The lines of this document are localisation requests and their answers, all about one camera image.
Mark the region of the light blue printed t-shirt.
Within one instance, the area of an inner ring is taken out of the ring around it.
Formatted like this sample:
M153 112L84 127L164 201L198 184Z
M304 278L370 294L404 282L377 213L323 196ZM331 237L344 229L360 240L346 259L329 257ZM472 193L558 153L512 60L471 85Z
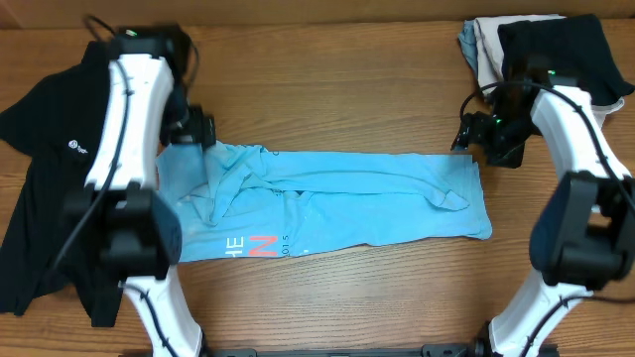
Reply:
M172 145L156 161L181 258L282 258L423 238L488 239L469 155L274 152Z

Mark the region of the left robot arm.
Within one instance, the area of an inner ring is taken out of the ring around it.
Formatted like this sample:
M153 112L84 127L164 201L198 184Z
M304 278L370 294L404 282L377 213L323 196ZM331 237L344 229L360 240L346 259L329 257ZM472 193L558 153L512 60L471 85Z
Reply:
M183 233L158 192L160 146L216 142L214 120L190 103L198 51L177 24L119 28L105 43L109 98L95 160L84 186L65 199L74 227L52 266L76 274L95 327L114 325L129 298L152 343L153 356L208 356L177 264Z

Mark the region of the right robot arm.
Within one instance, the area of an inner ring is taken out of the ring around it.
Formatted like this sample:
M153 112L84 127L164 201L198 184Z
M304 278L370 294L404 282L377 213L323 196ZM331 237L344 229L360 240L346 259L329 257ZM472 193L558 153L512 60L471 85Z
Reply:
M528 278L461 353L556 356L546 339L558 324L579 303L600 301L599 291L631 271L634 178L606 142L576 71L529 56L488 88L491 113L461 110L452 149L478 145L489 165L516 169L527 139L539 135L559 183L530 236Z

